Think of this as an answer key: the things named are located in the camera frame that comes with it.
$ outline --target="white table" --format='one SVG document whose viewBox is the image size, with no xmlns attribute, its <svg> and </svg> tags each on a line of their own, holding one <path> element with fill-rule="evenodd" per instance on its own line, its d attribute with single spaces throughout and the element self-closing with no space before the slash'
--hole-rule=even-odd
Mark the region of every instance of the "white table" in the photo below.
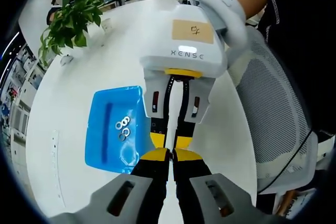
<svg viewBox="0 0 336 224">
<path fill-rule="evenodd" d="M 60 66 L 57 56 L 46 72 L 34 99 L 26 140 L 30 183 L 46 216 L 83 208 L 94 191 L 117 176 L 85 164 L 87 122 L 93 95 L 98 90 L 134 85 L 145 90 L 138 60 L 139 31 L 155 29 L 148 18 L 153 10 L 170 10 L 178 4 L 176 0 L 145 0 L 104 13 L 102 19 L 111 18 L 113 24 L 105 46 L 64 67 Z M 174 90 L 171 101 L 178 103 L 178 92 Z M 213 173 L 224 174 L 247 191 L 255 204 L 257 177 L 252 140 L 243 107 L 227 73 L 216 80 L 209 99 L 211 107 L 204 123 L 195 129 L 191 150 L 204 157 Z M 56 135 L 57 156 L 53 157 L 52 136 Z M 172 134 L 168 138 L 172 143 Z M 58 176 L 53 169 L 55 160 Z M 170 176 L 160 223 L 182 223 L 181 214 L 173 212 L 180 213 L 180 210 Z"/>
</svg>

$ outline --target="mesh chair back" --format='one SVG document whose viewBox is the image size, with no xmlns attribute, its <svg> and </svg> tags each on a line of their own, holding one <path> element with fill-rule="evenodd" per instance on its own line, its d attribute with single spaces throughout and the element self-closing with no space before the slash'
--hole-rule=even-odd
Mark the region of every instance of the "mesh chair back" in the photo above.
<svg viewBox="0 0 336 224">
<path fill-rule="evenodd" d="M 250 26 L 246 29 L 248 49 L 239 57 L 237 52 L 227 50 L 228 72 L 250 128 L 260 191 L 292 158 L 308 135 L 310 123 L 288 72 L 267 47 L 262 34 Z M 317 136 L 312 132 L 281 176 L 263 193 L 288 191 L 309 183 L 316 166 L 317 145 Z"/>
</svg>

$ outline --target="person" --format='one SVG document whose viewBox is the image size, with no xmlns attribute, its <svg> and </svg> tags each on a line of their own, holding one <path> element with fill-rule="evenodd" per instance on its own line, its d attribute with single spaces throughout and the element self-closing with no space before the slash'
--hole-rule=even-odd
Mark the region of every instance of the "person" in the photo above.
<svg viewBox="0 0 336 224">
<path fill-rule="evenodd" d="M 67 4 L 68 2 L 69 2 L 68 0 L 52 0 L 51 1 L 52 7 L 47 15 L 47 25 L 50 25 L 53 22 L 57 11 L 59 11 L 62 8 L 63 4 Z"/>
<path fill-rule="evenodd" d="M 334 57 L 331 34 L 322 31 L 329 17 L 324 0 L 238 0 L 246 18 L 265 6 L 258 30 L 292 75 L 309 111 L 319 142 L 336 133 Z"/>
<path fill-rule="evenodd" d="M 1 113 L 4 117 L 9 116 L 9 108 L 6 103 L 0 101 Z"/>
</svg>

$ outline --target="blue tray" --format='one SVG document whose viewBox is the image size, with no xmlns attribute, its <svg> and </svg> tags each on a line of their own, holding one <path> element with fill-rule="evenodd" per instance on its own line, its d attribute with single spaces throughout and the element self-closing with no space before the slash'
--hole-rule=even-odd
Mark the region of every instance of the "blue tray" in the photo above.
<svg viewBox="0 0 336 224">
<path fill-rule="evenodd" d="M 116 123 L 126 116 L 130 122 L 117 130 Z M 126 127 L 130 134 L 124 139 L 121 133 Z M 115 173 L 131 173 L 139 158 L 153 149 L 150 119 L 145 115 L 140 86 L 95 93 L 86 135 L 87 165 Z"/>
</svg>

